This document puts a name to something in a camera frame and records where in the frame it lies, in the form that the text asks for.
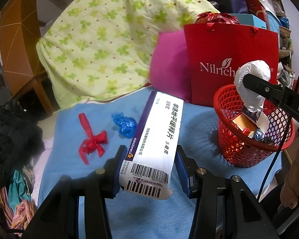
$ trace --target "black cable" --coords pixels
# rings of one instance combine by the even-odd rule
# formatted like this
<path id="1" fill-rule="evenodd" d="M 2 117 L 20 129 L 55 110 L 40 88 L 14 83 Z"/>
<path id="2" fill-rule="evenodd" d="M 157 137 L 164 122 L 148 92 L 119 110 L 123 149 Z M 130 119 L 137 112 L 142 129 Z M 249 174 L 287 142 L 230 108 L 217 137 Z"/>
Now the black cable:
<path id="1" fill-rule="evenodd" d="M 297 83 L 296 83 L 296 86 L 295 86 L 295 91 L 297 92 L 298 89 L 299 89 L 299 76 L 298 76 Z M 282 136 L 282 138 L 281 138 L 280 144 L 279 144 L 279 146 L 278 146 L 278 150 L 276 151 L 276 153 L 275 153 L 275 155 L 274 155 L 274 157 L 273 157 L 273 159 L 272 159 L 272 162 L 271 162 L 271 164 L 269 165 L 269 168 L 268 168 L 268 170 L 267 170 L 267 172 L 266 172 L 266 174 L 265 174 L 265 177 L 264 177 L 264 179 L 262 180 L 262 185 L 260 186 L 259 193 L 258 193 L 258 196 L 257 196 L 257 200 L 258 200 L 258 201 L 259 201 L 259 199 L 260 199 L 260 196 L 262 195 L 262 190 L 264 189 L 266 180 L 267 180 L 267 178 L 268 178 L 268 176 L 269 176 L 269 174 L 270 174 L 270 172 L 271 172 L 271 170 L 272 170 L 272 168 L 273 168 L 273 166 L 274 166 L 274 164 L 275 164 L 275 162 L 276 162 L 276 160 L 277 160 L 277 158 L 278 158 L 278 156 L 279 156 L 279 154 L 280 154 L 280 151 L 281 151 L 281 148 L 282 148 L 282 146 L 283 146 L 283 143 L 285 142 L 285 140 L 286 140 L 286 138 L 287 138 L 288 131 L 289 131 L 289 126 L 290 126 L 290 123 L 291 123 L 291 119 L 292 119 L 292 117 L 291 117 L 291 115 L 289 115 L 289 116 L 288 116 L 287 123 L 286 123 L 285 131 L 284 131 L 284 133 L 283 133 L 283 136 Z"/>
<path id="2" fill-rule="evenodd" d="M 8 229 L 7 234 L 12 233 L 24 233 L 25 231 L 23 229 Z"/>

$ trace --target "barcode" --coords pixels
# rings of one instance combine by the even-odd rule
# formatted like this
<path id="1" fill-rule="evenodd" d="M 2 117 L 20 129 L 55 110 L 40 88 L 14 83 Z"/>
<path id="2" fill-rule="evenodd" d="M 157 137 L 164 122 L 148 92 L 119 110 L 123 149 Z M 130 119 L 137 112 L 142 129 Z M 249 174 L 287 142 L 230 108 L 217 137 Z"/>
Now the barcode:
<path id="1" fill-rule="evenodd" d="M 147 178 L 152 178 L 160 182 L 168 183 L 168 174 L 166 172 L 145 165 L 133 164 L 131 173 L 133 173 L 134 175 L 142 175 Z"/>
<path id="2" fill-rule="evenodd" d="M 154 186 L 148 186 L 145 184 L 128 181 L 128 185 L 126 187 L 128 191 L 137 192 L 143 195 L 152 196 L 155 198 L 159 198 L 159 194 L 161 193 L 161 189 L 154 187 Z"/>

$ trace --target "clothing pile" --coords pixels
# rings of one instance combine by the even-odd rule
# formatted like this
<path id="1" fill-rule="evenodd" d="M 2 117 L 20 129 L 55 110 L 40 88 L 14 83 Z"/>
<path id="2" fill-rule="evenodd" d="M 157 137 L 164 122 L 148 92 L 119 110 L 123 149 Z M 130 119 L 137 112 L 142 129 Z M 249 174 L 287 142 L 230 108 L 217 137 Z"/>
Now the clothing pile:
<path id="1" fill-rule="evenodd" d="M 31 201 L 34 159 L 44 151 L 42 130 L 16 101 L 0 107 L 0 225 L 26 229 L 36 212 Z"/>

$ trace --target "green floral blanket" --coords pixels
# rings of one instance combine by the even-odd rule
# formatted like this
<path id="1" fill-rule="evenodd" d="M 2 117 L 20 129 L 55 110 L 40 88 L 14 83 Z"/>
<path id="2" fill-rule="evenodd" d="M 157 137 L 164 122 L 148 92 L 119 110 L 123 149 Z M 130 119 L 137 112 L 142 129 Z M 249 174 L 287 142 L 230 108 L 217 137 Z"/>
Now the green floral blanket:
<path id="1" fill-rule="evenodd" d="M 160 32 L 218 12 L 206 0 L 75 0 L 37 44 L 61 109 L 109 101 L 148 83 Z"/>

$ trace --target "pink pillow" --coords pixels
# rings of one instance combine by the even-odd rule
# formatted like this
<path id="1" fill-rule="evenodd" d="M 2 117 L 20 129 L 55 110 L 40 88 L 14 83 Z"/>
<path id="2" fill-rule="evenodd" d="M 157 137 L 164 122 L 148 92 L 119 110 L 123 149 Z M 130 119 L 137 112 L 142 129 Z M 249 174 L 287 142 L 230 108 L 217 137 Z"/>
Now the pink pillow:
<path id="1" fill-rule="evenodd" d="M 150 63 L 149 80 L 155 89 L 187 103 L 192 100 L 184 30 L 160 33 Z"/>

